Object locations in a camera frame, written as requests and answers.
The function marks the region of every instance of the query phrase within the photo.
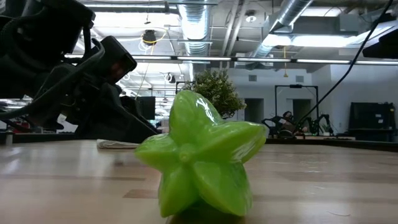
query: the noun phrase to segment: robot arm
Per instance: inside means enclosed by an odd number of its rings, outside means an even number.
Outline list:
[[[57,118],[64,114],[84,139],[140,143],[158,134],[134,100],[119,98],[116,82],[137,66],[129,52],[111,36],[101,42],[93,39],[91,48],[94,12],[76,0],[22,3],[22,17],[0,16],[0,98],[28,95],[34,100],[21,109],[0,112],[0,120],[29,115],[36,125],[63,129]],[[82,31],[83,58],[65,58]]]

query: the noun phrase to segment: green plastic toy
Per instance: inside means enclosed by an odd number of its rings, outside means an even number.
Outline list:
[[[162,173],[163,217],[200,200],[221,212],[244,216],[252,195],[243,164],[265,141],[264,125],[225,121],[206,98],[184,90],[174,99],[170,133],[149,137],[135,153]]]

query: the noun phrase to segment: wooden table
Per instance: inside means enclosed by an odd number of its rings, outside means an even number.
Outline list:
[[[398,223],[398,154],[265,145],[246,169],[253,209],[218,223]],[[159,179],[95,141],[0,147],[0,223],[184,223],[160,217]]]

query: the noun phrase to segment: ceiling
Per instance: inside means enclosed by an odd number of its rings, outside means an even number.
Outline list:
[[[134,1],[117,1],[134,3]],[[314,1],[308,7],[302,17],[317,16],[321,17],[338,17],[343,14],[358,15],[356,21],[361,32],[369,28],[367,12],[375,11],[383,7],[386,1],[340,1],[340,0],[322,0]],[[112,4],[112,1],[84,1],[85,4],[101,3],[105,5]],[[234,0],[219,0],[218,5],[211,7],[210,27],[208,30],[208,40],[211,42],[209,55],[219,56],[223,48],[224,37],[227,32],[228,20],[233,19],[229,16],[233,8]],[[232,55],[246,54],[252,52],[262,42],[264,35],[262,29],[266,17],[277,13],[280,9],[281,1],[250,1],[247,5],[248,10],[253,10],[256,20],[247,22],[242,20],[240,30],[238,32],[238,40],[233,45]],[[237,19],[241,12],[236,15],[234,27],[237,26]],[[145,47],[142,43],[141,35],[145,30],[155,30],[157,40],[159,40],[152,48]],[[181,27],[181,18],[178,14],[162,14],[162,13],[136,13],[136,12],[97,12],[93,36],[102,39],[108,35],[115,36],[120,43],[133,55],[186,55],[185,45],[180,43],[184,39]],[[315,59],[352,59],[358,46],[353,47],[299,47],[286,46],[274,47],[270,54],[276,58],[315,58]],[[82,54],[83,41],[80,40],[76,46],[74,54]],[[311,73],[319,69],[322,65],[306,65],[291,63],[286,65],[288,69],[304,69]],[[278,71],[284,69],[283,63],[275,63],[266,69]],[[167,81],[167,75],[173,75],[176,81],[190,81],[193,77],[193,67],[189,63],[139,63],[138,67],[129,75],[120,81],[121,86],[127,90],[127,94],[141,96],[155,95],[158,96],[159,103],[163,103],[163,98],[170,98],[175,94],[175,84]]]

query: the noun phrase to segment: potted plant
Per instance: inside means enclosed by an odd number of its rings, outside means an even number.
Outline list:
[[[246,104],[239,98],[236,87],[228,80],[226,70],[205,70],[197,73],[192,83],[186,83],[184,90],[191,90],[208,99],[221,117],[232,118],[237,110]]]

